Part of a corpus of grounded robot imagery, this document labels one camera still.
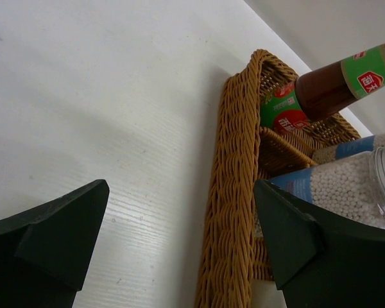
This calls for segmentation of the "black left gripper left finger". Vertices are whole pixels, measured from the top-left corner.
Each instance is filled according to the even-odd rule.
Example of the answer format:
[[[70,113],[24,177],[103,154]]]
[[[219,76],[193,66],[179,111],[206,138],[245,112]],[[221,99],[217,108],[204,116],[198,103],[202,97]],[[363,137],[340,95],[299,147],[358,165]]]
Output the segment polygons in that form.
[[[95,180],[0,220],[0,307],[72,307],[107,207]]]

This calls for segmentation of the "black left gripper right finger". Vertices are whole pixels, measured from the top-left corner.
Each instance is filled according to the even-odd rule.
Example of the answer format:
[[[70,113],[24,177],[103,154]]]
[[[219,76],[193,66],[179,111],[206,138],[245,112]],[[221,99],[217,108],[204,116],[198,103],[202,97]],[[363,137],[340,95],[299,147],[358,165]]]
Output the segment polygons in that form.
[[[266,180],[254,197],[288,307],[385,307],[385,229],[301,200]]]

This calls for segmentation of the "silver lid white spice bottle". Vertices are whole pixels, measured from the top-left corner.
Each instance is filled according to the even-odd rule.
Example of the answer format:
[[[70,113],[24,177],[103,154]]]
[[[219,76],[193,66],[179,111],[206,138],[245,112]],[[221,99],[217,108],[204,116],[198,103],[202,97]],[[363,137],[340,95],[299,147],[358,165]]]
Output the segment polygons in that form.
[[[385,228],[385,146],[269,181],[344,218]]]

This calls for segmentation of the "silver lid blue label bottle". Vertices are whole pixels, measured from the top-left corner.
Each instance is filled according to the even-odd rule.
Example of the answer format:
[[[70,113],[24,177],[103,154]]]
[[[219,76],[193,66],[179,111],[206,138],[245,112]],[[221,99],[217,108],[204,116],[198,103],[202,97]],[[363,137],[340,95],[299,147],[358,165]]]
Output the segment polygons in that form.
[[[312,155],[312,159],[318,164],[325,164],[342,158],[350,157],[361,152],[373,151],[383,146],[385,146],[385,133],[379,135],[371,135],[368,137],[316,150]]]

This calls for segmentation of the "red sauce bottle yellow cap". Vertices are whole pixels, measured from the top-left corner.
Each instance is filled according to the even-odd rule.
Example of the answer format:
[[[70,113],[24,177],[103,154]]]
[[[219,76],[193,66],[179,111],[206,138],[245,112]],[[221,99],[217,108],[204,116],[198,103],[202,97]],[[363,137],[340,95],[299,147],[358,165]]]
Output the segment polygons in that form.
[[[265,95],[261,126],[285,135],[385,86],[385,43],[302,75]]]

